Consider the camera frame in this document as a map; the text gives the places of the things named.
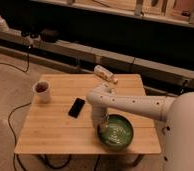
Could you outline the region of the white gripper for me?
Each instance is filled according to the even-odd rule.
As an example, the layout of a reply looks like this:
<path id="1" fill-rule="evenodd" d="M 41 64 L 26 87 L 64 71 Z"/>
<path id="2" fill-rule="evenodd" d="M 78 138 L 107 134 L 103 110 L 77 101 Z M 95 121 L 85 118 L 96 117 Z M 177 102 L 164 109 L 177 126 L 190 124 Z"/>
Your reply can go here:
<path id="1" fill-rule="evenodd" d="M 99 127 L 100 132 L 105 132 L 108 126 L 107 109 L 104 107 L 93 106 L 91 108 L 92 124 L 95 128 Z"/>

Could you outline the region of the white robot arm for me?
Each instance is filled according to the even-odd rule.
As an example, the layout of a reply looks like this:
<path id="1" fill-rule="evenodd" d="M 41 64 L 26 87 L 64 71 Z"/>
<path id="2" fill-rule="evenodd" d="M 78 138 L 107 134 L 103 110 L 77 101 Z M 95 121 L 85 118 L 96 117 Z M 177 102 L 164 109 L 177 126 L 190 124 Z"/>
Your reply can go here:
<path id="1" fill-rule="evenodd" d="M 112 93 L 109 86 L 101 84 L 90 90 L 86 99 L 95 127 L 106 120 L 108 108 L 165 122 L 163 171 L 194 171 L 194 92 L 178 97 L 127 96 Z"/>

